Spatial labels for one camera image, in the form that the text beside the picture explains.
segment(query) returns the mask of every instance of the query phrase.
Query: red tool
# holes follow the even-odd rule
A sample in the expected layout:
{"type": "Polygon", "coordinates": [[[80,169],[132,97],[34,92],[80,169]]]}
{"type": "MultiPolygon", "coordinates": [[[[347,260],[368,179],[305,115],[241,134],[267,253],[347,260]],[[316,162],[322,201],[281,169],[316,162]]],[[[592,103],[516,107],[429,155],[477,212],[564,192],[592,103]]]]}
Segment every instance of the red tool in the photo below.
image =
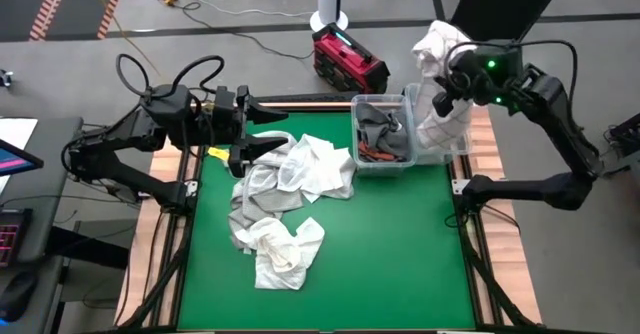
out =
{"type": "Polygon", "coordinates": [[[389,69],[352,37],[329,24],[313,33],[313,67],[321,78],[340,91],[382,94],[387,90],[389,69]]]}

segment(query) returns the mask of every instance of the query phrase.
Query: orange striped floor marking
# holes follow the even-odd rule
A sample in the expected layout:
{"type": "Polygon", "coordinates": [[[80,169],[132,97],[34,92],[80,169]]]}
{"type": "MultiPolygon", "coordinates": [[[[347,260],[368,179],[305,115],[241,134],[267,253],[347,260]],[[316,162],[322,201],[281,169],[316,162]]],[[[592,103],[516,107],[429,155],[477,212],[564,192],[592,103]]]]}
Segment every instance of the orange striped floor marking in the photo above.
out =
{"type": "Polygon", "coordinates": [[[36,15],[31,26],[31,32],[29,33],[29,41],[44,40],[47,36],[47,30],[51,25],[58,6],[62,0],[42,0],[40,4],[40,10],[36,15]]]}
{"type": "Polygon", "coordinates": [[[104,39],[107,35],[107,30],[109,30],[109,25],[111,24],[113,13],[116,11],[117,5],[118,0],[109,0],[107,2],[107,7],[104,10],[104,15],[102,16],[102,21],[100,22],[100,28],[98,29],[99,39],[104,39]]]}

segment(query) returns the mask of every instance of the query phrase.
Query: cloth pile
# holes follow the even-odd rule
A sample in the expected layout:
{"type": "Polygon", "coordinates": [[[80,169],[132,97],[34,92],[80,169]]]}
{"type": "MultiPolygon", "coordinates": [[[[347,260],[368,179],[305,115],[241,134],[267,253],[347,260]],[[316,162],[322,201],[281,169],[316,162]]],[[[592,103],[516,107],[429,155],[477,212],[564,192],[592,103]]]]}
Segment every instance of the cloth pile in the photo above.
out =
{"type": "MultiPolygon", "coordinates": [[[[453,111],[444,118],[436,113],[432,104],[432,99],[444,90],[433,78],[444,76],[447,53],[456,44],[468,41],[469,38],[458,28],[436,20],[429,26],[427,35],[411,50],[418,60],[418,68],[422,71],[420,90],[413,103],[413,116],[416,121],[418,145],[424,149],[449,148],[469,127],[471,100],[455,101],[453,111]]],[[[471,44],[461,46],[455,49],[449,58],[460,52],[475,49],[476,46],[471,44]]]]}
{"type": "Polygon", "coordinates": [[[407,115],[369,103],[356,106],[358,155],[365,162],[405,162],[410,154],[407,115]]]}
{"type": "Polygon", "coordinates": [[[287,143],[261,156],[233,187],[231,241],[245,253],[256,250],[256,288],[299,289],[318,251],[324,230],[309,218],[292,237],[280,223],[285,212],[320,196],[348,199],[356,164],[347,148],[310,135],[300,142],[289,133],[268,131],[256,137],[283,137],[287,143]]]}

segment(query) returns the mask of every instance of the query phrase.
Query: keyboard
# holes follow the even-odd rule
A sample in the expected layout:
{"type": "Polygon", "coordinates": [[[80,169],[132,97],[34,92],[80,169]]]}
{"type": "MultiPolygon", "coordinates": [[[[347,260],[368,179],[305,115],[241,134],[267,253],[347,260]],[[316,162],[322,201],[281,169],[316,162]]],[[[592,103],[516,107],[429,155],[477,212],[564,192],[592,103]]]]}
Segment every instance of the keyboard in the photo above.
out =
{"type": "Polygon", "coordinates": [[[14,263],[31,220],[31,209],[0,210],[0,268],[14,263]]]}

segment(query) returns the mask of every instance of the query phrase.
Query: yellow tag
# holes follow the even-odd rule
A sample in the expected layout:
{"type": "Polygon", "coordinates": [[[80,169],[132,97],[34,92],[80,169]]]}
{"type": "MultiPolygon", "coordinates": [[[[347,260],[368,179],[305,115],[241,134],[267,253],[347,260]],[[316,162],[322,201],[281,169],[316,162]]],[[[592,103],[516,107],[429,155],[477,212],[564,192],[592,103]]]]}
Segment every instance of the yellow tag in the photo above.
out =
{"type": "Polygon", "coordinates": [[[216,157],[220,160],[228,161],[229,160],[229,152],[223,149],[218,148],[209,148],[209,155],[216,157]]]}

